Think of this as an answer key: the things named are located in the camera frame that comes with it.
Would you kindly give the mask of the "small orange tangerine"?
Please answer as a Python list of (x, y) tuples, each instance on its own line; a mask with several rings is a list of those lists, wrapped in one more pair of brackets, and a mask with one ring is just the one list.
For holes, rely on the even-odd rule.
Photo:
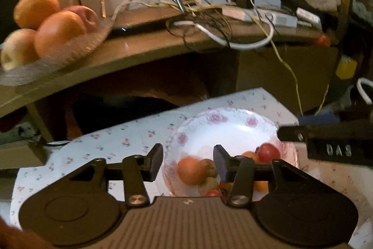
[(248, 157), (248, 158), (254, 160), (254, 162), (256, 164), (260, 164), (260, 157), (255, 152), (246, 151), (246, 152), (242, 153), (242, 156)]

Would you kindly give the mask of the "brown kiwi fruit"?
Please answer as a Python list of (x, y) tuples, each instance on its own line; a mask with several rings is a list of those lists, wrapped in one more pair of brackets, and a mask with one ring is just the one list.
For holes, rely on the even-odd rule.
[(219, 190), (219, 182), (213, 177), (207, 177), (203, 183), (198, 185), (199, 194), (202, 196), (214, 189)]
[(205, 169), (205, 174), (207, 177), (216, 178), (218, 176), (215, 163), (211, 159), (202, 159), (200, 163)]

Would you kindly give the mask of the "large orange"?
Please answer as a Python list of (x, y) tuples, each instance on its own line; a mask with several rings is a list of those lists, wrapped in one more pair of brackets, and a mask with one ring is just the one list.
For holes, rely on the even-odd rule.
[(207, 167), (200, 159), (188, 156), (177, 163), (177, 173), (183, 183), (196, 186), (206, 180)]

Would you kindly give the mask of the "large dark red tomato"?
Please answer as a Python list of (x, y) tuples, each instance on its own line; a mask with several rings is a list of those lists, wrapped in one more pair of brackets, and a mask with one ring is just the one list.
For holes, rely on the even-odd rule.
[(221, 193), (224, 195), (228, 195), (231, 192), (232, 186), (233, 186), (233, 183), (227, 183), (223, 181), (219, 182), (219, 189)]

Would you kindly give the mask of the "red tomato front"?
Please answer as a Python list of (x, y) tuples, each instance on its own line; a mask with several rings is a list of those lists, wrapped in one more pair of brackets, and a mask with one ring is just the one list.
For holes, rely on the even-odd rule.
[(207, 193), (205, 193), (204, 196), (205, 197), (223, 196), (223, 194), (219, 189), (212, 189), (212, 190), (209, 190)]

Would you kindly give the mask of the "white floral plate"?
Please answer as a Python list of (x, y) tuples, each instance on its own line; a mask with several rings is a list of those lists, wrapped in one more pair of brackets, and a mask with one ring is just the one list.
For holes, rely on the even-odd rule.
[(201, 112), (183, 122), (166, 142), (162, 176), (171, 196), (199, 196), (197, 186), (184, 184), (177, 163), (191, 155), (213, 159), (213, 148), (221, 145), (232, 156), (255, 152), (264, 143), (274, 145), (286, 162), (299, 167), (297, 148), (277, 137), (280, 124), (245, 109), (217, 108)]

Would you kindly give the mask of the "cherry print tablecloth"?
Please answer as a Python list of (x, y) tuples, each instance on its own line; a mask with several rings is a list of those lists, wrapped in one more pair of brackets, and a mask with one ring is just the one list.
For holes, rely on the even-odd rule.
[[(156, 143), (165, 144), (185, 120), (208, 109), (247, 109), (280, 125), (297, 124), (297, 118), (263, 88), (212, 98), (186, 107), (94, 131), (52, 151), (46, 165), (18, 172), (9, 223), (18, 226), (18, 211), (34, 193), (92, 159), (120, 162), (132, 154), (146, 154)], [(372, 170), (365, 167), (309, 161), (303, 145), (297, 146), (300, 166), (308, 174), (353, 200), (359, 210), (359, 226), (350, 241), (353, 248), (372, 248)]]

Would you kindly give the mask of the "wooden tv cabinet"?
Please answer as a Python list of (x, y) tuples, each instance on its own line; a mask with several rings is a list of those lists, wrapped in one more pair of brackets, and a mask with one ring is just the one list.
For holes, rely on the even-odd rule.
[(47, 139), (62, 140), (257, 87), (301, 114), (322, 102), (337, 57), (308, 28), (279, 28), (273, 46), (253, 51), (165, 30), (108, 40), (50, 78), (1, 87), (1, 129), (29, 115)]

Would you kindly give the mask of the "cardboard box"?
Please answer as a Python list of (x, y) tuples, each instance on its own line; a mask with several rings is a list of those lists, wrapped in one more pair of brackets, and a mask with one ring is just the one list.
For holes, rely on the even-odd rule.
[(27, 140), (2, 144), (0, 153), (0, 169), (38, 167), (47, 162), (47, 152)]

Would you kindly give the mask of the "glass fruit tray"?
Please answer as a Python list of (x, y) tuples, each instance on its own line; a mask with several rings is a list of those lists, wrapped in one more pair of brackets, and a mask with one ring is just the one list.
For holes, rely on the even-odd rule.
[(1, 71), (1, 85), (16, 87), (51, 77), (56, 72), (93, 53), (106, 40), (114, 22), (113, 18), (102, 18), (99, 20), (96, 31), (73, 38), (50, 55), (34, 63), (18, 66), (10, 71)]

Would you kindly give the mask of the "red apple on tray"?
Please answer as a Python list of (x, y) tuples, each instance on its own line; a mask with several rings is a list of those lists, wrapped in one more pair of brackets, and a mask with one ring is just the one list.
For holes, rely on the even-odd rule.
[(83, 21), (87, 31), (89, 33), (96, 31), (99, 19), (94, 10), (83, 5), (68, 6), (63, 11), (71, 11), (77, 14)]

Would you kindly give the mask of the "orange on tray front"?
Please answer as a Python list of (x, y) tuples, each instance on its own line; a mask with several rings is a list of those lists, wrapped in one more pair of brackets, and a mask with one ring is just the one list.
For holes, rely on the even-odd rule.
[(45, 57), (62, 45), (87, 33), (87, 28), (78, 14), (61, 11), (45, 19), (35, 35), (35, 50), (39, 57)]

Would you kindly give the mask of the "orange on tray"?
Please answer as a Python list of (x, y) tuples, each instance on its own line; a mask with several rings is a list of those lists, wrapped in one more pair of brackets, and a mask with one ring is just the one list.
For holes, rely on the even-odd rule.
[(60, 10), (59, 0), (19, 0), (13, 18), (20, 28), (37, 30), (46, 18)]
[(39, 57), (45, 57), (62, 45), (87, 33), (87, 28), (78, 14), (61, 11), (45, 19), (35, 35), (35, 50)]

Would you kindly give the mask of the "yellow apple on tray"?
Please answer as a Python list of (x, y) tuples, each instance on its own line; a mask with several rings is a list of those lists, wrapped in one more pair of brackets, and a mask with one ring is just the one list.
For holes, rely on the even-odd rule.
[(1, 51), (1, 67), (4, 71), (39, 60), (34, 46), (36, 34), (36, 30), (23, 28), (8, 35)]

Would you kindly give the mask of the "orange on tray top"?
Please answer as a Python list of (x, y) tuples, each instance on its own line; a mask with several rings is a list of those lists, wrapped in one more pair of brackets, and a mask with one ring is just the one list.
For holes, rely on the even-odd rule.
[(37, 30), (46, 18), (60, 10), (59, 0), (19, 0), (13, 18), (20, 28)]

